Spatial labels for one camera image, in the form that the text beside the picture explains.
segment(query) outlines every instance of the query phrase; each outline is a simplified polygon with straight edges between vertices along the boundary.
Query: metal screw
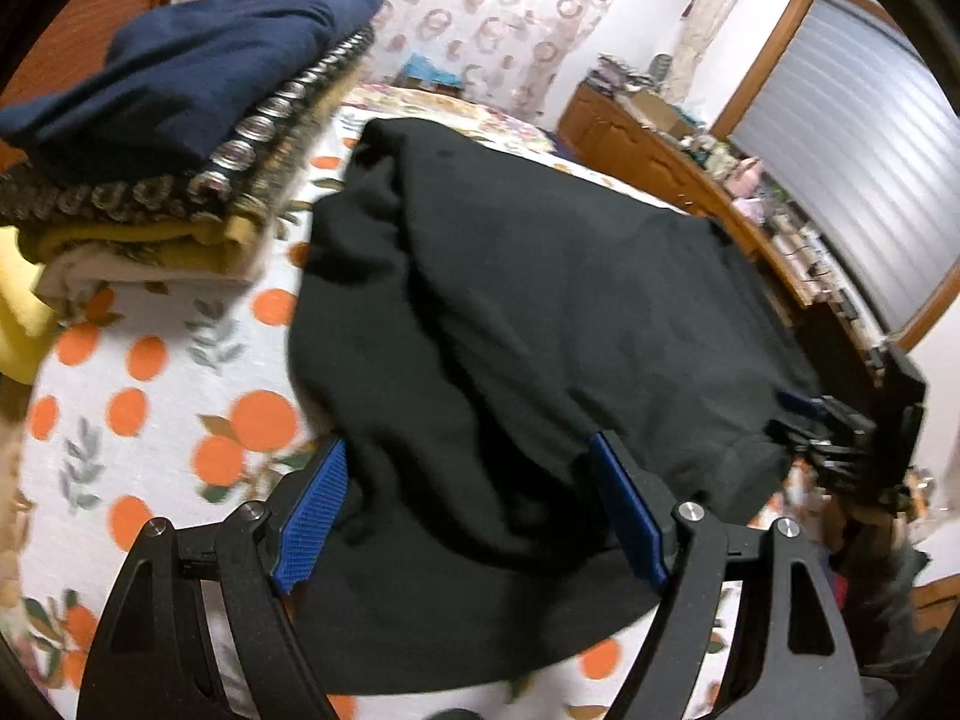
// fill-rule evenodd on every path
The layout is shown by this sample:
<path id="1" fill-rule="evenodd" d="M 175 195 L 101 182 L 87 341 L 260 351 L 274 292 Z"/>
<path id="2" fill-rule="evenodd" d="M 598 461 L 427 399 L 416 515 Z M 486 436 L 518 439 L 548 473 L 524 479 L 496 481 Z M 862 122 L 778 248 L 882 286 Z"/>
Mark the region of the metal screw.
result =
<path id="1" fill-rule="evenodd" d="M 786 538 L 796 538 L 800 536 L 800 525 L 789 517 L 778 519 L 776 521 L 776 529 L 783 533 Z"/>
<path id="2" fill-rule="evenodd" d="M 704 518 L 704 507 L 696 501 L 685 501 L 677 507 L 683 519 L 689 522 L 700 522 Z"/>
<path id="3" fill-rule="evenodd" d="M 154 517 L 153 519 L 148 519 L 147 524 L 143 526 L 143 532 L 151 538 L 153 536 L 159 536 L 167 529 L 167 521 L 163 517 Z"/>
<path id="4" fill-rule="evenodd" d="M 265 510 L 263 504 L 259 501 L 247 501 L 245 504 L 240 505 L 240 517 L 243 517 L 243 519 L 249 522 L 257 522 L 258 519 L 263 517 Z"/>

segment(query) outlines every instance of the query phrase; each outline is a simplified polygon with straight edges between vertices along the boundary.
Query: stack of folded clothes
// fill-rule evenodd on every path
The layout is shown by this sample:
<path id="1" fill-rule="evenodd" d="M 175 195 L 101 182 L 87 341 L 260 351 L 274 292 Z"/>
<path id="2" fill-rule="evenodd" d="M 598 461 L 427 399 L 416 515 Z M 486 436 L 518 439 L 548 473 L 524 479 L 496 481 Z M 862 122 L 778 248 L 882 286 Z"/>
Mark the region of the stack of folded clothes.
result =
<path id="1" fill-rule="evenodd" d="M 0 138 L 28 156 L 0 176 L 0 226 L 47 266 L 40 285 L 55 298 L 65 264 L 106 280 L 250 276 L 381 4 L 158 8 L 116 33 L 98 74 L 0 111 Z"/>

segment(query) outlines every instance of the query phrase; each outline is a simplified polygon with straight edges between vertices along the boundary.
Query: orange polka dot bedspread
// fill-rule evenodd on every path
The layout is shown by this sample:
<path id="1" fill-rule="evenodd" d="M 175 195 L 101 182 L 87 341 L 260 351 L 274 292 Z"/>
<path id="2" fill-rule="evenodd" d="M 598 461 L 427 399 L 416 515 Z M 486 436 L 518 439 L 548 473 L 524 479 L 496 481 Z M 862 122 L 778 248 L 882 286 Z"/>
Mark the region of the orange polka dot bedspread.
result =
<path id="1" fill-rule="evenodd" d="M 461 129 L 491 148 L 665 205 L 620 182 L 530 148 L 536 138 L 500 119 L 478 129 L 465 103 L 391 111 L 383 88 L 354 94 L 314 143 L 296 188 L 296 211 L 278 223 L 269 261 L 253 284 L 88 284 L 71 295 L 79 315 L 42 365 L 21 461 L 30 535 L 19 555 L 22 601 L 8 640 L 38 686 L 68 719 L 113 579 L 143 523 L 176 527 L 222 520 L 263 498 L 309 459 L 329 422 L 301 410 L 287 372 L 286 336 L 309 235 L 309 203 L 335 191 L 366 121 L 415 113 Z M 762 512 L 776 516 L 776 500 Z M 688 717 L 712 707 L 738 604 L 724 589 Z M 205 586 L 211 635 L 234 709 L 256 716 L 227 634 L 217 589 Z M 341 720 L 592 720 L 604 715 L 649 629 L 652 614 L 569 661 L 512 683 L 443 693 L 334 696 Z"/>

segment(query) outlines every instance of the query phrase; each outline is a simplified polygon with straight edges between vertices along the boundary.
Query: yellow cloth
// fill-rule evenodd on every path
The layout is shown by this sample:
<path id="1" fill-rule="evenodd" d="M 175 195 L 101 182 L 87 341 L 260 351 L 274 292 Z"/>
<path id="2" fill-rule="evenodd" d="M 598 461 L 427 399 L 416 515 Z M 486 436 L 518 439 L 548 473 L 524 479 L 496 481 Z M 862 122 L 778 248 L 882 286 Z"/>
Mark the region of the yellow cloth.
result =
<path id="1" fill-rule="evenodd" d="M 42 268 L 16 247 L 16 229 L 0 228 L 0 374 L 32 384 L 56 339 L 56 312 L 32 289 Z"/>
<path id="2" fill-rule="evenodd" d="M 152 224 L 75 223 L 23 230 L 20 251 L 27 260 L 51 263 L 69 242 L 109 241 L 143 244 L 150 264 L 174 271 L 228 274 L 259 235 L 257 225 L 243 215 L 225 221 L 157 221 Z"/>

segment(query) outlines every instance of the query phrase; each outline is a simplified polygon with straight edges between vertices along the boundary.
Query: blue gripper pad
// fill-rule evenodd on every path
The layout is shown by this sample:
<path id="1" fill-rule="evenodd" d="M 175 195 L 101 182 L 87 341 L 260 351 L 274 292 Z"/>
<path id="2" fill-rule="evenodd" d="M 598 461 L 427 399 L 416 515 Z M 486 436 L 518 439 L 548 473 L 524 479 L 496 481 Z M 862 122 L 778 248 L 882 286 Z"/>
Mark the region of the blue gripper pad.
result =
<path id="1" fill-rule="evenodd" d="M 624 461 L 631 464 L 630 475 L 618 460 L 618 455 L 623 455 Z M 597 433 L 590 439 L 589 458 L 600 499 L 616 537 L 627 554 L 631 570 L 638 579 L 649 581 L 655 591 L 664 591 L 670 577 L 669 567 L 673 565 L 673 544 L 664 544 L 661 527 L 670 529 L 670 538 L 666 541 L 673 542 L 672 521 L 667 524 L 660 517 L 658 524 L 658 518 L 646 506 L 630 479 L 634 476 L 635 479 L 645 480 L 653 477 L 653 474 L 640 470 L 620 440 L 611 434 Z M 656 485 L 651 492 L 662 497 L 666 485 L 659 478 L 654 477 L 654 480 Z M 664 554 L 665 546 L 670 549 L 668 555 Z"/>
<path id="2" fill-rule="evenodd" d="M 346 496 L 347 447 L 338 440 L 280 531 L 280 558 L 271 579 L 281 593 L 310 576 Z"/>

